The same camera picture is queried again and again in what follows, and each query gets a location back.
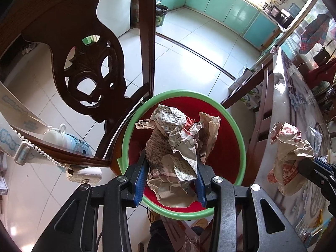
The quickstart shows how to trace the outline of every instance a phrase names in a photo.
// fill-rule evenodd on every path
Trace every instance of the crumpled paper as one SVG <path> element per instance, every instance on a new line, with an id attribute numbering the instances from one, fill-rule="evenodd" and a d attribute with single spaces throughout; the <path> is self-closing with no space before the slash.
<path id="1" fill-rule="evenodd" d="M 135 124 L 138 129 L 153 129 L 146 143 L 147 183 L 164 206 L 188 207 L 197 200 L 189 186 L 197 179 L 197 154 L 205 163 L 221 123 L 220 117 L 199 115 L 195 122 L 179 109 L 159 104 L 149 119 Z"/>
<path id="2" fill-rule="evenodd" d="M 313 158 L 314 150 L 301 138 L 301 132 L 288 123 L 275 123 L 270 139 L 271 144 L 278 143 L 278 151 L 267 180 L 278 183 L 282 195 L 293 195 L 307 183 L 307 179 L 299 174 L 298 164 L 306 157 Z"/>

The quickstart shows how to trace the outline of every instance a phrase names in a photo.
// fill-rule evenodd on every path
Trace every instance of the small trash can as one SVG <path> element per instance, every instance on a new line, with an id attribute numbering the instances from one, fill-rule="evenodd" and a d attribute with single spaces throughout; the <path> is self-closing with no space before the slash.
<path id="1" fill-rule="evenodd" d="M 168 13 L 169 8 L 165 5 L 156 5 L 156 18 L 155 26 L 163 25 L 166 14 Z"/>
<path id="2" fill-rule="evenodd" d="M 240 185 L 243 181 L 246 167 L 246 153 L 243 137 L 240 130 L 226 109 L 198 92 L 173 90 L 156 95 L 146 101 L 131 118 L 123 140 L 122 157 L 118 159 L 121 173 L 125 173 L 130 164 L 135 164 L 142 149 L 146 147 L 152 130 L 139 130 L 134 124 L 139 119 L 150 118 L 152 112 L 161 103 L 166 106 L 176 107 L 190 118 L 198 119 L 199 112 L 208 113 L 221 118 L 221 126 L 217 140 L 207 165 L 211 166 L 214 173 L 229 180 L 231 183 Z M 199 202 L 193 202 L 187 208 L 169 208 L 161 205 L 155 193 L 146 185 L 143 193 L 143 202 L 155 212 L 176 220 L 197 220 L 212 215 L 213 208 L 205 209 Z"/>

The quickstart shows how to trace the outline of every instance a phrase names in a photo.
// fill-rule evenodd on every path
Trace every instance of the crumpled newspaper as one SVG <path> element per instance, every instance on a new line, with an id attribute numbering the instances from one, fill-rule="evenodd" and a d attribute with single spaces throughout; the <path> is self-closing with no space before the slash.
<path id="1" fill-rule="evenodd" d="M 197 200 L 189 184 L 197 179 L 197 154 L 206 162 L 217 139 L 220 118 L 199 113 L 190 119 L 179 109 L 159 104 L 150 119 L 139 120 L 138 129 L 153 129 L 146 144 L 150 165 L 148 186 L 168 207 L 188 207 Z"/>
<path id="2" fill-rule="evenodd" d="M 288 123 L 275 123 L 271 132 L 271 144 L 278 142 L 278 151 L 273 169 L 268 173 L 270 183 L 279 183 L 282 195 L 298 192 L 307 179 L 299 174 L 300 160 L 314 157 L 314 150 L 307 140 L 301 139 L 301 132 Z"/>

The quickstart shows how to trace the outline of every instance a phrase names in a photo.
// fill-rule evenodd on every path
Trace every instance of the strap buckle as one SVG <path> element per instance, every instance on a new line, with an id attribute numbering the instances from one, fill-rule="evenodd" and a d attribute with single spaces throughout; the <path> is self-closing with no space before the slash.
<path id="1" fill-rule="evenodd" d="M 19 148 L 17 149 L 15 155 L 14 155 L 14 161 L 18 165 L 23 166 L 26 163 L 26 157 L 29 153 L 30 149 L 33 149 L 34 147 L 29 144 L 26 141 L 22 141 L 21 144 L 19 145 Z"/>

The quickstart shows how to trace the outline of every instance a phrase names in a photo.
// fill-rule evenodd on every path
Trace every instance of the green bin rim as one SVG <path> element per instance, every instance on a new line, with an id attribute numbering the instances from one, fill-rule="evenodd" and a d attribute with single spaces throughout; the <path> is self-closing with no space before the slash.
<path id="1" fill-rule="evenodd" d="M 128 149 L 129 149 L 129 142 L 131 140 L 131 136 L 134 130 L 134 125 L 138 120 L 154 105 L 158 104 L 161 101 L 164 101 L 169 98 L 174 98 L 174 97 L 192 97 L 196 98 L 199 100 L 202 100 L 204 102 L 209 103 L 212 105 L 214 108 L 216 108 L 229 122 L 231 125 L 237 141 L 238 141 L 238 146 L 239 146 L 239 151 L 240 151 L 240 165 L 239 165 L 239 171 L 238 171 L 238 176 L 235 181 L 235 185 L 240 185 L 243 181 L 244 174 L 245 174 L 245 169 L 246 169 L 246 152 L 245 152 L 245 144 L 243 137 L 241 136 L 241 132 L 232 118 L 232 116 L 229 114 L 226 109 L 219 104 L 218 102 L 214 101 L 212 98 L 209 98 L 208 96 L 194 92 L 194 91 L 188 91 L 188 90 L 171 90 L 167 91 L 164 93 L 161 93 L 159 95 L 156 95 L 152 97 L 151 99 L 147 100 L 140 108 L 134 113 L 133 117 L 131 118 L 127 129 L 125 131 L 124 139 L 123 139 L 123 144 L 122 144 L 122 158 L 121 162 L 119 163 L 120 165 L 120 170 L 121 173 L 125 173 L 127 167 L 129 166 L 128 162 Z M 142 197 L 142 202 L 145 203 L 150 209 L 153 211 L 159 213 L 160 215 L 163 215 L 165 217 L 175 219 L 175 220 L 196 220 L 204 217 L 208 217 L 213 214 L 214 208 L 208 208 L 205 210 L 197 211 L 197 212 L 175 212 L 171 211 L 165 208 L 162 208 L 152 201 L 150 201 L 145 195 Z"/>

